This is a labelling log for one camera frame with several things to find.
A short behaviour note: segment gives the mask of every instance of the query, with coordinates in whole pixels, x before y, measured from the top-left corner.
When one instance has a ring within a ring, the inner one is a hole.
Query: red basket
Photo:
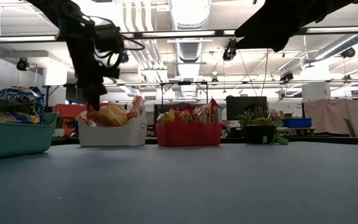
[[[221,123],[163,123],[156,125],[160,146],[218,146],[221,143]]]

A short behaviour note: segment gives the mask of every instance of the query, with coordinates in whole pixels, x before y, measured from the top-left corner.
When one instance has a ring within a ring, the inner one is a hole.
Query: air duct
[[[325,60],[335,56],[352,46],[358,44],[358,34],[348,34],[329,44],[327,47],[319,50],[314,55],[316,60]]]
[[[203,30],[209,25],[211,16],[211,0],[169,0],[170,17],[173,30]],[[203,43],[177,43],[178,62],[194,63],[201,61]],[[179,76],[182,79],[195,81],[200,72],[200,64],[178,65]],[[194,97],[194,93],[183,90],[183,96]]]

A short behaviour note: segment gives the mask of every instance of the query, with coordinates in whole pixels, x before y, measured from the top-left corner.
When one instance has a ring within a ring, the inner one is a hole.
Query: potted plant
[[[268,109],[260,106],[254,111],[247,110],[244,114],[239,114],[237,118],[240,120],[247,143],[288,144],[288,140],[282,138],[277,131],[277,127],[271,119],[271,111]]]

